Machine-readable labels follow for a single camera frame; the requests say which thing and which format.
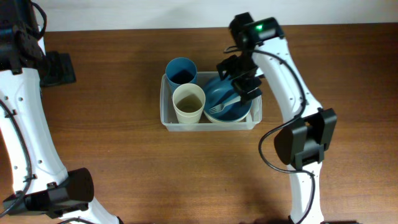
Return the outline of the clear plastic container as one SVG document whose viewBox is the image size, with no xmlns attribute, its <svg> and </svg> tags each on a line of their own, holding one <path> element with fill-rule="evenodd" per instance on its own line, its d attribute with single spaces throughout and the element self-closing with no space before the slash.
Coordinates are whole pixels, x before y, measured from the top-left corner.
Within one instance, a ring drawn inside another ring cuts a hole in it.
<svg viewBox="0 0 398 224">
<path fill-rule="evenodd" d="M 180 124 L 172 103 L 172 92 L 167 81 L 166 74 L 162 76 L 160 89 L 160 120 L 168 131 L 243 131 L 250 130 L 262 120 L 262 98 L 259 96 L 252 101 L 251 105 L 252 122 L 245 121 L 239 123 L 212 123 L 205 114 L 201 116 L 199 123 Z"/>
</svg>

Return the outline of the cream bowl front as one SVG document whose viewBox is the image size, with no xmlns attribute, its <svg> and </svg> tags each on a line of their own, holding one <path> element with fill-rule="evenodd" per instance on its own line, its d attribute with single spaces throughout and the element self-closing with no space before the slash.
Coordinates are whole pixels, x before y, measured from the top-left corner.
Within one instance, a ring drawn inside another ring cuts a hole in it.
<svg viewBox="0 0 398 224">
<path fill-rule="evenodd" d="M 243 121 L 246 120 L 246 117 L 245 117 L 245 116 L 242 117 L 242 118 L 236 119 L 236 120 L 232 120 L 232 121 L 222 121 L 222 120 L 213 118 L 212 116 L 210 116 L 210 115 L 207 114 L 207 113 L 205 113 L 205 116 L 206 116 L 206 118 L 207 118 L 210 122 L 212 122 L 212 123 L 239 123 L 239 122 L 243 122 Z"/>
</svg>

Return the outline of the white plastic fork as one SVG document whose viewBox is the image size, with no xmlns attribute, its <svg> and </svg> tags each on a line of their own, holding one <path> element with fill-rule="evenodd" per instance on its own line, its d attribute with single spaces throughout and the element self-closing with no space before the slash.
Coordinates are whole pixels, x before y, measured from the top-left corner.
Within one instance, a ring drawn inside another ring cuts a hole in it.
<svg viewBox="0 0 398 224">
<path fill-rule="evenodd" d="M 235 103 L 239 102 L 240 100 L 241 100 L 241 97 L 237 96 L 227 102 L 220 103 L 220 104 L 210 108 L 208 110 L 208 112 L 209 112 L 209 114 L 219 113 L 219 112 L 223 111 L 227 106 L 235 104 Z"/>
</svg>

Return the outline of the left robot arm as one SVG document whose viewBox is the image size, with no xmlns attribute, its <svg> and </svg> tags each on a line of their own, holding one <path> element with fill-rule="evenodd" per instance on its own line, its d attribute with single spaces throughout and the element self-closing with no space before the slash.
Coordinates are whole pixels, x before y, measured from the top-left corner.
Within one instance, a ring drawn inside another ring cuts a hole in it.
<svg viewBox="0 0 398 224">
<path fill-rule="evenodd" d="M 66 53 L 48 52 L 44 10 L 35 2 L 1 2 L 1 134 L 10 159 L 13 194 L 3 214 L 46 215 L 61 223 L 120 223 L 95 198 L 88 169 L 67 170 L 55 149 L 42 88 L 76 80 Z"/>
</svg>

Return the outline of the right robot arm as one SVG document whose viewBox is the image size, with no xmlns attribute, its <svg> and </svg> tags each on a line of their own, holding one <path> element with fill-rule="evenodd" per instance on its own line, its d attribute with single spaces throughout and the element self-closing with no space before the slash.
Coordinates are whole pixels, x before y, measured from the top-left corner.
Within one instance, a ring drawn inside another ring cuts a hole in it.
<svg viewBox="0 0 398 224">
<path fill-rule="evenodd" d="M 261 96 L 265 78 L 279 105 L 283 123 L 266 132 L 262 143 L 274 135 L 274 147 L 285 168 L 263 162 L 287 174 L 292 191 L 290 223 L 324 223 L 320 206 L 320 171 L 330 147 L 337 115 L 316 100 L 289 51 L 284 31 L 273 17 L 255 21 L 250 13 L 238 14 L 229 24 L 235 45 L 224 50 L 230 56 L 216 68 L 222 80 L 229 80 L 242 103 Z"/>
</svg>

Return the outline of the blue bowl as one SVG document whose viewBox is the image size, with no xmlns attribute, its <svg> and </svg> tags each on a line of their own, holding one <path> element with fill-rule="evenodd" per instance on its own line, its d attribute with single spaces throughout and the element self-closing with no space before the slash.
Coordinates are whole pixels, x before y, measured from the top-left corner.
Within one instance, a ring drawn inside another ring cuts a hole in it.
<svg viewBox="0 0 398 224">
<path fill-rule="evenodd" d="M 210 108 L 212 108 L 220 103 L 227 102 L 227 101 L 239 96 L 235 92 L 233 86 L 231 85 L 231 82 L 232 81 L 228 80 L 228 79 L 220 80 L 219 77 L 213 77 L 210 80 L 208 80 L 206 85 L 203 87 L 203 91 L 205 92 L 205 95 L 206 95 L 206 102 L 205 102 L 204 110 L 209 110 Z M 232 105 L 249 106 L 249 105 L 252 105 L 252 102 L 242 105 L 239 101 Z"/>
</svg>

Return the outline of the cream cup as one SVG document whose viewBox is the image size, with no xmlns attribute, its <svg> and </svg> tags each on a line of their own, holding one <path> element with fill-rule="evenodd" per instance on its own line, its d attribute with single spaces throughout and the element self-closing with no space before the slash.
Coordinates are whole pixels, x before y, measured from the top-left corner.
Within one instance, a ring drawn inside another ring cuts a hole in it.
<svg viewBox="0 0 398 224">
<path fill-rule="evenodd" d="M 179 123 L 182 124 L 194 124 L 199 123 L 201 115 L 203 113 L 202 110 L 198 110 L 192 113 L 186 113 L 180 110 L 176 110 L 176 115 Z"/>
<path fill-rule="evenodd" d="M 201 117 L 205 107 L 206 95 L 203 89 L 193 83 L 177 87 L 172 95 L 175 111 L 184 117 Z"/>
</svg>

